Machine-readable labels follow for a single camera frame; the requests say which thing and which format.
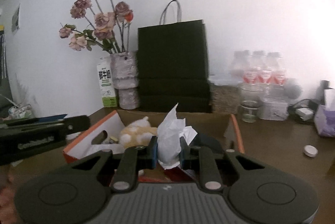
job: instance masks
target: bag handle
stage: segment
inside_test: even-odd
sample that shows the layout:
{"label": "bag handle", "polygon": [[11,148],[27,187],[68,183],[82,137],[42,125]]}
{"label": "bag handle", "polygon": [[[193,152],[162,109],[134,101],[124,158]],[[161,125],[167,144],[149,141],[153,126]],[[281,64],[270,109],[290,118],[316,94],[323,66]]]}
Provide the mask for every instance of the bag handle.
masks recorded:
{"label": "bag handle", "polygon": [[172,2],[176,2],[178,9],[177,9],[177,22],[181,22],[182,21],[182,7],[180,6],[180,3],[178,0],[172,0],[169,2],[169,4],[165,7],[165,9],[163,10],[163,13],[160,16],[160,25],[162,24],[162,19],[163,19],[163,25],[165,25],[165,18],[166,18],[166,11],[167,8],[170,6],[170,4]]}

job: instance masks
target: milk carton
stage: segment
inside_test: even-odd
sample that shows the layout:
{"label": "milk carton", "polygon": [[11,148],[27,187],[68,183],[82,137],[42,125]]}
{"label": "milk carton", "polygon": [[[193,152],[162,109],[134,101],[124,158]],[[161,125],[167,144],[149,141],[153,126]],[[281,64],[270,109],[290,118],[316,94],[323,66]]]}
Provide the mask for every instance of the milk carton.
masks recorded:
{"label": "milk carton", "polygon": [[100,58],[97,65],[99,86],[104,107],[117,107],[117,99],[112,82],[111,60],[110,57]]}

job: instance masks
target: glass cup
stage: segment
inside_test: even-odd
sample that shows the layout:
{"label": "glass cup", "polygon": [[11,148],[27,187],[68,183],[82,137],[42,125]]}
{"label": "glass cup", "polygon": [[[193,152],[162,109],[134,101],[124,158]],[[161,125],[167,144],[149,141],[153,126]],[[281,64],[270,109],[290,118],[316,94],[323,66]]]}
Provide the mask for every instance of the glass cup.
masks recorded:
{"label": "glass cup", "polygon": [[262,105],[263,89],[257,84],[241,85],[241,102],[239,115],[242,121],[253,123],[257,119],[257,111]]}

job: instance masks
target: brown table surface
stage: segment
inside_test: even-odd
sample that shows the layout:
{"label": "brown table surface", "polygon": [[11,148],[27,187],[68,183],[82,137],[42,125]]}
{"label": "brown table surface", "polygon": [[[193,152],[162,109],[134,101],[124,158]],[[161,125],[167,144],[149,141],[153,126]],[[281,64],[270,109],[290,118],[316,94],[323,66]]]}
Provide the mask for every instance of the brown table surface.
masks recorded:
{"label": "brown table surface", "polygon": [[[335,223],[335,138],[319,137],[314,126],[292,120],[255,123],[238,120],[245,153],[284,172],[300,177],[316,188],[320,206],[313,224]],[[315,158],[303,154],[305,145],[319,151]]]}

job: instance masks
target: plush toy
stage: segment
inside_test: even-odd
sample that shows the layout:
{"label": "plush toy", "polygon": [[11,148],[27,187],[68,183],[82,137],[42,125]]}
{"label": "plush toy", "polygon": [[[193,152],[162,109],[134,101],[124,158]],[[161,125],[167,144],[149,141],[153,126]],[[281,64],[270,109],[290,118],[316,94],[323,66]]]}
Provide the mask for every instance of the plush toy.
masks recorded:
{"label": "plush toy", "polygon": [[152,136],[157,136],[157,128],[150,126],[148,117],[137,120],[120,132],[119,144],[124,148],[147,146]]}

